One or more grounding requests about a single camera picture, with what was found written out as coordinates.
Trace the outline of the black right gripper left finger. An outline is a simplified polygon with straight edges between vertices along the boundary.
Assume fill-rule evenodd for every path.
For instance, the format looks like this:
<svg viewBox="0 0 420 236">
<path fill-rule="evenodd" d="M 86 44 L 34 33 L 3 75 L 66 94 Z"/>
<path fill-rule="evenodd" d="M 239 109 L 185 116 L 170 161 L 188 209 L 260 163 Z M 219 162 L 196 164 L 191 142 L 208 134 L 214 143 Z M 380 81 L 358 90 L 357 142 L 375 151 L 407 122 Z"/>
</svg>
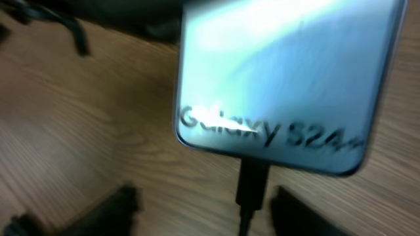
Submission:
<svg viewBox="0 0 420 236">
<path fill-rule="evenodd" d="M 140 211 L 138 190 L 124 185 L 82 218 L 55 232 L 46 232 L 31 214 L 13 216 L 3 236 L 131 236 Z"/>
</svg>

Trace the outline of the Galaxy S24 smartphone blue screen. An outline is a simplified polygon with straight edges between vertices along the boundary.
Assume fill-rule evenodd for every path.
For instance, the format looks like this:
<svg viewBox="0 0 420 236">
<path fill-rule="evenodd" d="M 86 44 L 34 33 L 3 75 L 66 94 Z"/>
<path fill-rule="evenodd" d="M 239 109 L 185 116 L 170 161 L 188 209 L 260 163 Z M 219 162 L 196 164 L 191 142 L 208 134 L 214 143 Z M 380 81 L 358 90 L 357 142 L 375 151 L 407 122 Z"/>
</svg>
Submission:
<svg viewBox="0 0 420 236">
<path fill-rule="evenodd" d="M 406 0 L 191 1 L 173 125 L 190 148 L 349 176 L 364 162 Z"/>
</svg>

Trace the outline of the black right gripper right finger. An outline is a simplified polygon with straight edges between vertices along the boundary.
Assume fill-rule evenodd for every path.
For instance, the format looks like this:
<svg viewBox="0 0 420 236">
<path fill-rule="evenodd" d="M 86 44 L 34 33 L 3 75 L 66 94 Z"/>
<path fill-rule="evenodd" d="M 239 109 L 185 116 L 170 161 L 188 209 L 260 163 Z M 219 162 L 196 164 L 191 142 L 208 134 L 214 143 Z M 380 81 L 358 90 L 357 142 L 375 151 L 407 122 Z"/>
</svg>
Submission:
<svg viewBox="0 0 420 236">
<path fill-rule="evenodd" d="M 277 236 L 349 236 L 283 186 L 270 202 L 270 214 Z"/>
</svg>

